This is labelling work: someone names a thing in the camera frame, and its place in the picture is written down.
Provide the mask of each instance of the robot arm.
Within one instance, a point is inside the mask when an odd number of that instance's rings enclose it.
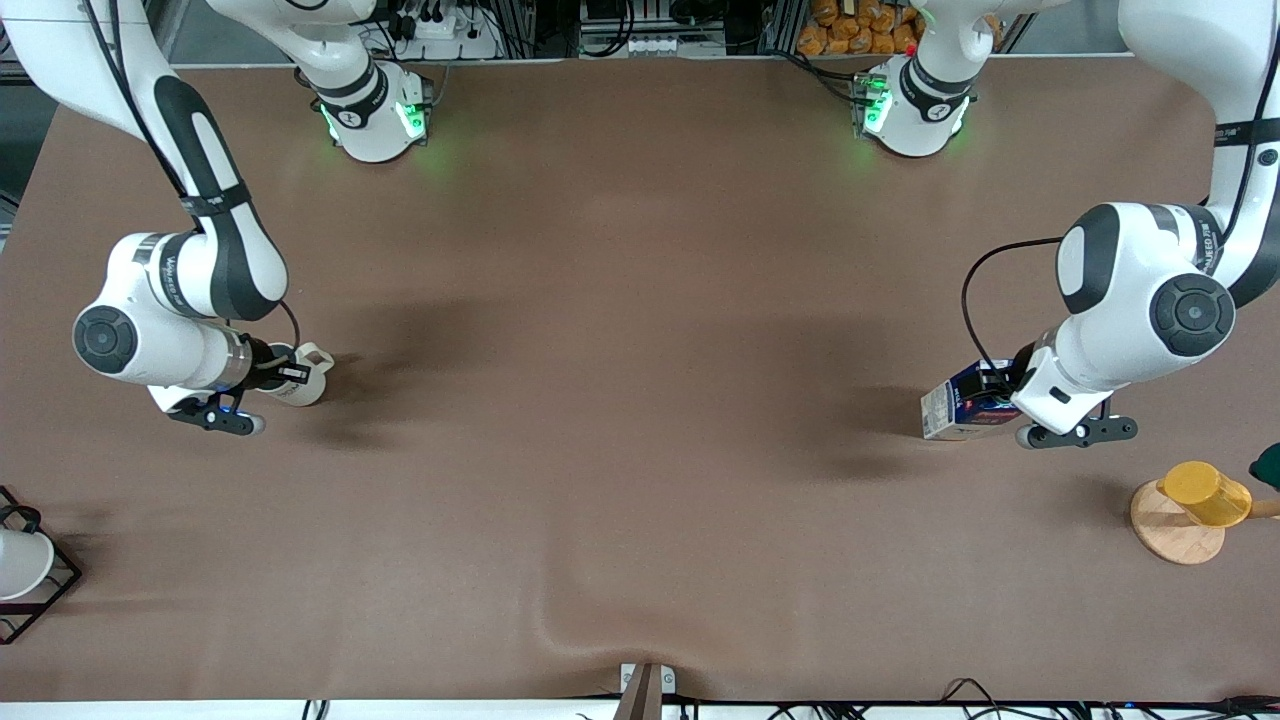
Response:
[[[909,158],[933,155],[960,131],[978,73],[991,56],[995,36],[984,17],[1036,13],[1068,0],[911,0],[928,18],[915,55],[896,55],[869,70],[884,76],[888,99],[860,109],[864,135]]]
[[[1276,6],[1244,3],[1247,17],[1228,22],[1197,0],[1121,0],[1134,53],[1213,108],[1212,192],[1204,208],[1100,205],[1064,236],[1057,279],[1071,315],[1024,348],[1012,378],[1012,402],[1048,430],[1069,433],[1116,389],[1199,363],[1235,309],[1280,277]]]
[[[0,0],[0,18],[37,86],[152,146],[198,225],[116,243],[101,293],[76,320],[77,354],[104,375],[150,386],[173,418],[261,429],[238,413],[241,393],[305,383],[307,372],[291,348],[211,322],[264,318],[288,274],[209,106],[160,55],[138,0]],[[216,406],[221,393],[236,400],[229,411]]]
[[[329,133],[364,163],[426,141],[431,87],[394,63],[374,61],[351,23],[375,0],[209,0],[288,55],[320,97]]]

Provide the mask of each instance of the box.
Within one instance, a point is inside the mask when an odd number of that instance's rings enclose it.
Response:
[[[1021,415],[1002,397],[998,379],[1014,361],[992,363],[995,370],[979,360],[920,398],[924,439],[972,439]]]

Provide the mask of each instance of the brown table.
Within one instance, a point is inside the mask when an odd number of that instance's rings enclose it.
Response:
[[[252,439],[83,368],[111,243],[186,222],[141,143],[59,113],[0,263],[0,452],[86,578],[0,652],[0,700],[564,696],[636,659],[716,698],[1275,692],[1277,528],[1185,569],[1124,509],[1280,439],[1280,295],[1117,396],[1134,442],[914,437],[974,357],[956,299],[983,250],[1203,195],[1185,87],[995,61],[911,161],[782,63],[463,68],[430,147],[369,167],[287,70],[186,74],[342,365],[324,405],[252,398]],[[993,350],[1065,316],[1052,268],[980,275]]]

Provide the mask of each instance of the white mug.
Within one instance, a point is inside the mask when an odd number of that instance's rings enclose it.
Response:
[[[302,407],[320,400],[320,396],[324,393],[324,374],[333,368],[333,355],[320,350],[314,342],[306,342],[298,346],[293,357],[298,365],[311,368],[311,374],[307,377],[306,384],[288,382],[271,389],[262,388],[261,392],[287,405]]]
[[[54,542],[40,532],[40,512],[26,505],[0,509],[0,524],[17,512],[27,524],[20,530],[0,527],[0,601],[36,589],[54,566]]]

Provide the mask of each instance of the black metal rack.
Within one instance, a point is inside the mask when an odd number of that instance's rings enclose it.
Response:
[[[20,505],[0,486],[0,505]],[[83,573],[54,542],[54,566],[36,589],[18,600],[0,601],[0,646],[12,644],[81,579]]]

